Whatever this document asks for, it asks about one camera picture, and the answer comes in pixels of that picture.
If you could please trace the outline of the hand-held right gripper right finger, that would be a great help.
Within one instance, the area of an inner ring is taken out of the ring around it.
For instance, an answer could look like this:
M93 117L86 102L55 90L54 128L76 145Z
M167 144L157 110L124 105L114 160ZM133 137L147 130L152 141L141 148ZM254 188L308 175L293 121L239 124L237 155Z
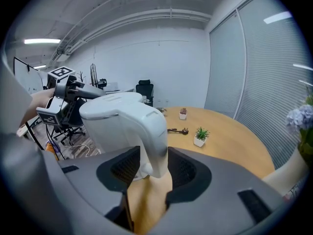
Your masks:
M267 235L289 207L233 162L169 147L168 169L173 189L156 235Z

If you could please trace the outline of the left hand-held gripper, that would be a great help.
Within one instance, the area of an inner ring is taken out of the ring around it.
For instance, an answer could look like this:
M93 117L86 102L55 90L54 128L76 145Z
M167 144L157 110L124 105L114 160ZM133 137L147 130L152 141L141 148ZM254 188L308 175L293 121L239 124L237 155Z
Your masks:
M54 88L54 96L45 108L37 108L37 115L44 124L61 127L78 98L95 99L106 95L100 88L77 81L76 71L62 66L48 73L48 88Z

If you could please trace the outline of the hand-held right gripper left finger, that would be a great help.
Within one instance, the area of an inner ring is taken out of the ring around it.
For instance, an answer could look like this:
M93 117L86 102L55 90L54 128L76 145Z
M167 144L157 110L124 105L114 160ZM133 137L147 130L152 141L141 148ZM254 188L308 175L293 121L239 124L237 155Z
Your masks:
M127 189L139 169L139 146L59 162L43 155L72 231L134 231Z

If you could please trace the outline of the white electric kettle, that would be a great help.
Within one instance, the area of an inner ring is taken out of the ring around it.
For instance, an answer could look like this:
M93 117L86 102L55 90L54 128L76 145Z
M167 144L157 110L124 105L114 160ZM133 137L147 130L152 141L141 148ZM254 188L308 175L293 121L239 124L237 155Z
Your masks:
M154 107L134 92L109 94L90 100L79 109L89 136L103 153L140 146L140 170L161 178L168 167L167 122Z

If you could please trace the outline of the person's left forearm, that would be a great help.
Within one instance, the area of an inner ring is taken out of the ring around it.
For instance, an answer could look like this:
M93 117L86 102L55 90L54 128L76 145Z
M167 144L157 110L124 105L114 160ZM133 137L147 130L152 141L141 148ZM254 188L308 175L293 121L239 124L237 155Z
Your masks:
M37 115L37 108L45 108L51 98L54 96L54 88L39 91L37 93L32 94L32 101L30 106L28 107L20 126L23 126L26 122L33 119Z

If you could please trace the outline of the white desk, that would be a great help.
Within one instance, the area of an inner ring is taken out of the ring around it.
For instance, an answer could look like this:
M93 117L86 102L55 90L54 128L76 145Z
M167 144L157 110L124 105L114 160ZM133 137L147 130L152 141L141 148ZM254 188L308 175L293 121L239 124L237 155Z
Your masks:
M133 92L134 87L120 87L117 82L107 83L104 87L104 91L106 94L115 94L115 93L122 93L122 92Z

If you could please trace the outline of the black mesh office chair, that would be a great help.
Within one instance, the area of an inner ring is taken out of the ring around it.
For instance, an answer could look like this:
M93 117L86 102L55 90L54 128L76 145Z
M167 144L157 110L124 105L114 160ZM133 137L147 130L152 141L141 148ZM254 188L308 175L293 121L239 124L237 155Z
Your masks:
M66 120L62 122L61 127L54 127L52 133L56 134L53 138L57 141L60 136L64 136L60 142L64 145L64 141L68 140L70 145L74 135L83 135L86 133L82 130L83 122L80 117L79 109L86 103L85 100L78 98L75 104L70 107L70 112L67 114Z

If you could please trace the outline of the black office chair with headrest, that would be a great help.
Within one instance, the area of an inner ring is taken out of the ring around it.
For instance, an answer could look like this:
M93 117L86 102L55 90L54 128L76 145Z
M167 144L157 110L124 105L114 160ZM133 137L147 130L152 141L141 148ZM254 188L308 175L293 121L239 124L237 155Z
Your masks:
M135 87L136 92L146 97L147 105L153 107L153 89L154 85L151 83L150 79L139 80L138 84Z

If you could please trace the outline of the orange cloth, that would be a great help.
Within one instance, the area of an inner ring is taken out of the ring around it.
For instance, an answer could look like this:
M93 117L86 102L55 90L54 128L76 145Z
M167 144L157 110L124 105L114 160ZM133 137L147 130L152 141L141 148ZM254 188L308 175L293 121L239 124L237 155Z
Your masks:
M59 152L58 146L55 145L53 142L48 141L48 142L46 143L46 145L45 145L45 150L46 150L46 151L49 151L49 152L51 152L51 153L53 153L55 159L56 159L57 161L59 160L58 155L57 155L58 152Z

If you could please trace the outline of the small potted green plant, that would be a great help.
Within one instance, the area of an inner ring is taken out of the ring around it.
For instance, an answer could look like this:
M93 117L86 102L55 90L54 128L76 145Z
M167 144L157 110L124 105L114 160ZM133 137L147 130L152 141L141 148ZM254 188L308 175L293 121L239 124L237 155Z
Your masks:
M194 137L194 145L197 147L202 147L207 138L209 137L210 132L202 127L197 128L196 134Z

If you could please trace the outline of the whiteboard on black stand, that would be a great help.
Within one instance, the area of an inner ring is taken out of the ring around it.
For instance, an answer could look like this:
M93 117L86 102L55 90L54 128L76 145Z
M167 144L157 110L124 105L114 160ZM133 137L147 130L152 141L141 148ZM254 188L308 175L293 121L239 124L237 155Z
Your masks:
M44 89L42 78L39 75L39 71L17 57L13 58L13 74L17 81L29 94L33 94ZM56 157L56 160L60 160L59 155L61 155L64 159L62 152L56 146L56 143L54 142L47 126L46 135L52 148L52 152Z

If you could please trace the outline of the fluorescent ceiling light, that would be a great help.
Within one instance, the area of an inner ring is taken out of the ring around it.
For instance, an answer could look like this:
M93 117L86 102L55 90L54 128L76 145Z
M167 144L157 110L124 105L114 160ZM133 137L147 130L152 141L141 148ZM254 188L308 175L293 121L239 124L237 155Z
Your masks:
M49 38L35 38L35 39L25 39L24 44L58 44L60 43L60 39L49 39Z

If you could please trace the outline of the blue and yellow flower bouquet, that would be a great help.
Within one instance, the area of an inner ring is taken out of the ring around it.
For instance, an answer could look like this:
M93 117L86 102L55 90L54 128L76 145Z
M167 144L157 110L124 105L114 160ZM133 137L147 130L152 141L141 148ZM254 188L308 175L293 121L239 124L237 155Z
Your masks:
M286 117L286 129L299 136L297 149L308 167L313 167L313 89L306 86L305 103L291 110Z

